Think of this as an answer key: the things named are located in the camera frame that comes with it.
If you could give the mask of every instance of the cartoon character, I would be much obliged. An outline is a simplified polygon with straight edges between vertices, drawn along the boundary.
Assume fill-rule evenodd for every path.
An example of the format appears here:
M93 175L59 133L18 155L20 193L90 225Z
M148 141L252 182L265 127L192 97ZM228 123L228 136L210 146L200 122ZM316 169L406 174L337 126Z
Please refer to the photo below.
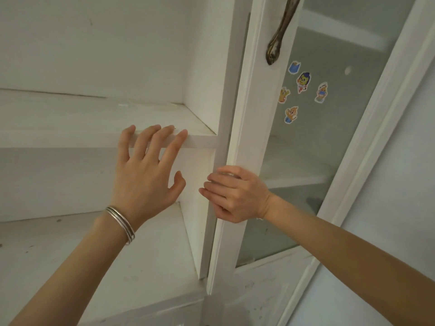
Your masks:
M281 92L279 93L278 103L284 104L288 95L290 95L290 90L286 87L282 87Z
M297 93L300 94L303 91L306 91L310 81L311 81L310 72L303 72L299 76L299 78L296 80L296 83L297 83Z
M314 98L314 101L322 104L325 101L327 95L328 95L328 83L323 82L319 85L319 88L317 89L317 97Z
M293 106L290 109L286 109L285 118L284 118L285 123L292 123L294 120L297 119L297 109L298 108L299 108L298 106Z
M288 71L290 72L290 74L297 74L297 72L299 72L300 67L301 67L301 62L294 60L291 62L291 65L288 68Z

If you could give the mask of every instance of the metal handle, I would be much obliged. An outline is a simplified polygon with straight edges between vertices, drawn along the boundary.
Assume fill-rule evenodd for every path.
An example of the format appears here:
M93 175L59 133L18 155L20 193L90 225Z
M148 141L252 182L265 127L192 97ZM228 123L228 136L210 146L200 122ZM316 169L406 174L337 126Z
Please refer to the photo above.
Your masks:
M279 57L279 51L281 49L282 38L284 36L285 30L289 25L291 19L293 18L297 5L300 0L287 0L287 4L285 5L284 15L282 16L281 23L275 34L272 37L268 44L268 49L266 51L266 61L269 65L272 65L276 62Z

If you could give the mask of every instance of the forearm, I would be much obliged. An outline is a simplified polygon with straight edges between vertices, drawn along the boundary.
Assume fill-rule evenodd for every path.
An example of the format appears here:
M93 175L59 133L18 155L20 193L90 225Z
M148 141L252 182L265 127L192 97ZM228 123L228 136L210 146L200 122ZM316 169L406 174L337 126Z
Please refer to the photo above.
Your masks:
M124 230L103 213L10 325L77 325L126 242Z
M435 320L435 283L367 241L273 197L271 223L394 325Z

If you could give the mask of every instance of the bracelet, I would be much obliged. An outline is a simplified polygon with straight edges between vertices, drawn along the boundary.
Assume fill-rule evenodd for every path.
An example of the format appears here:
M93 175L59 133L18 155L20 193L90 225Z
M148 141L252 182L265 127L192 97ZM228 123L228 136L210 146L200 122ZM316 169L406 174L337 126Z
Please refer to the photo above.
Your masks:
M106 207L106 211L110 215L112 215L114 219L117 220L119 225L122 226L122 228L124 229L125 233L127 234L127 238L128 238L126 245L130 245L131 242L133 241L135 235L134 235L133 228L131 227L130 223L128 223L128 220L112 206Z

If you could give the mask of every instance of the glass panel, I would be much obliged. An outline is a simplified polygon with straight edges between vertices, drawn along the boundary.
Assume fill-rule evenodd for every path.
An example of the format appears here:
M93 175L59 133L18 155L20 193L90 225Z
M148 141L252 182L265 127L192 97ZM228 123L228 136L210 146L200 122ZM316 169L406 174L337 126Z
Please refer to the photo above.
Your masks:
M415 0L306 0L260 177L317 214ZM297 244L247 222L237 266Z

